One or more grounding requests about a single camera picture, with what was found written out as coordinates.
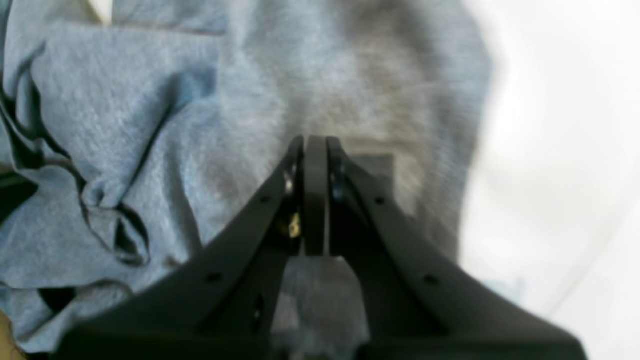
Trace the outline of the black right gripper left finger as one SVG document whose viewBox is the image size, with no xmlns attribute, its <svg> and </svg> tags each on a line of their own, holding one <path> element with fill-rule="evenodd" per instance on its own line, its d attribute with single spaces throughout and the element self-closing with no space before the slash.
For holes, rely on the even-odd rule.
<svg viewBox="0 0 640 360">
<path fill-rule="evenodd" d="M 55 360 L 271 360 L 270 328 L 303 234 L 304 138 L 219 235 L 144 292 L 69 331 Z"/>
</svg>

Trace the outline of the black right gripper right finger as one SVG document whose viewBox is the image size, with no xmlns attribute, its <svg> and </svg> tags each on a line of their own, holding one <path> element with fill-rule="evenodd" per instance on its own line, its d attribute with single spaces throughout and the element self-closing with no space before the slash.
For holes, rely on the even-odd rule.
<svg viewBox="0 0 640 360">
<path fill-rule="evenodd" d="M 357 360 L 585 360 L 578 338 L 472 278 L 416 230 L 393 196 L 317 137 L 329 248 L 353 269 L 369 340 Z"/>
</svg>

